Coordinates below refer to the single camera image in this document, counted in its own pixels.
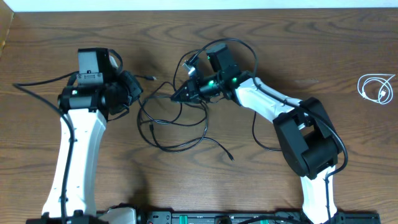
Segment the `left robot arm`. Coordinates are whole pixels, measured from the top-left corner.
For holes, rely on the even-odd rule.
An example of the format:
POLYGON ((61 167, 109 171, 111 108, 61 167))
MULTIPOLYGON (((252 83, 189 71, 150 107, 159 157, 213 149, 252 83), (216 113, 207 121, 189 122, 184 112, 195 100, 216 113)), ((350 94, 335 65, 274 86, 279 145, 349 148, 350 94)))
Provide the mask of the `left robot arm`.
POLYGON ((98 153, 106 125, 129 113, 143 92, 123 69, 113 49, 78 50, 79 69, 68 75, 55 111, 62 137, 49 196, 39 218, 27 223, 135 223, 134 208, 116 207, 100 214, 95 204, 98 153))

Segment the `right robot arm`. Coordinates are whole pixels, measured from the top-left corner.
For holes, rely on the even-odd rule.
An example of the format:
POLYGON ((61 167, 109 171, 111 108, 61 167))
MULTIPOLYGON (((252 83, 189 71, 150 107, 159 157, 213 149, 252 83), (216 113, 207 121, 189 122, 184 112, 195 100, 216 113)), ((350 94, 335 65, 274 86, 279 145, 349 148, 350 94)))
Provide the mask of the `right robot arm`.
POLYGON ((336 223, 333 176, 338 156, 348 154, 322 103, 292 98, 266 85, 256 71, 243 71, 226 43, 211 42, 183 64, 188 80, 175 91, 177 103, 209 103, 222 95, 270 121, 289 167, 300 177, 302 211, 311 223, 336 223))

